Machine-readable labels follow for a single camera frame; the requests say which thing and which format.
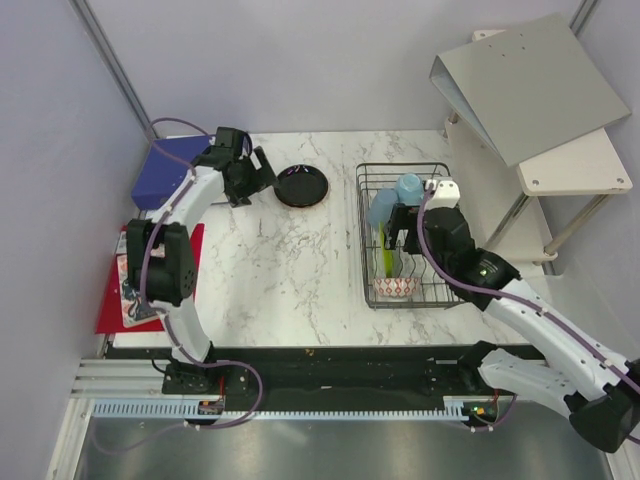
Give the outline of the lime green plate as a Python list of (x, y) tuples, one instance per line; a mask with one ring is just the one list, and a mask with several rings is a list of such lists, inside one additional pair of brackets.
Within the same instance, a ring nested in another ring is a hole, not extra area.
[(379, 224), (379, 240), (384, 275), (386, 278), (396, 278), (401, 273), (401, 270), (396, 264), (395, 252), (387, 248), (385, 225), (383, 223)]

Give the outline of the light blue plastic tumbler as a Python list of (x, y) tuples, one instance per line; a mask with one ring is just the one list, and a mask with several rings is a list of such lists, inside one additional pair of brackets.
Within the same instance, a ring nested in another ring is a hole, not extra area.
[(372, 199), (367, 213), (367, 222), (378, 231), (390, 219), (394, 206), (399, 202), (395, 189), (383, 188)]

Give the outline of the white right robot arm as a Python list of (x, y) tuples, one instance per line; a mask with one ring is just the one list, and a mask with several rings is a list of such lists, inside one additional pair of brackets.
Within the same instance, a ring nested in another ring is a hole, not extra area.
[(506, 390), (566, 418), (593, 447), (616, 452), (637, 442), (639, 362), (593, 339), (544, 301), (516, 267), (476, 246), (458, 208), (397, 204), (384, 224), (386, 246), (399, 231), (464, 302), (518, 332), (545, 358), (532, 364), (479, 341), (461, 358), (458, 381), (467, 392)]

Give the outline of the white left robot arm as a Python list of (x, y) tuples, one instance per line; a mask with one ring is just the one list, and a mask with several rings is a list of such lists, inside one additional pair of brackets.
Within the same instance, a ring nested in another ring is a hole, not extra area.
[(129, 284), (161, 320), (172, 356), (190, 363), (184, 379), (198, 393), (215, 389), (220, 371), (207, 361), (212, 343), (195, 307), (198, 267), (191, 235), (219, 197), (232, 208), (249, 206), (253, 195), (277, 183), (264, 150), (253, 146), (248, 132), (219, 127), (207, 139), (209, 145), (192, 161), (168, 156), (187, 167), (184, 180), (150, 218), (126, 227)]

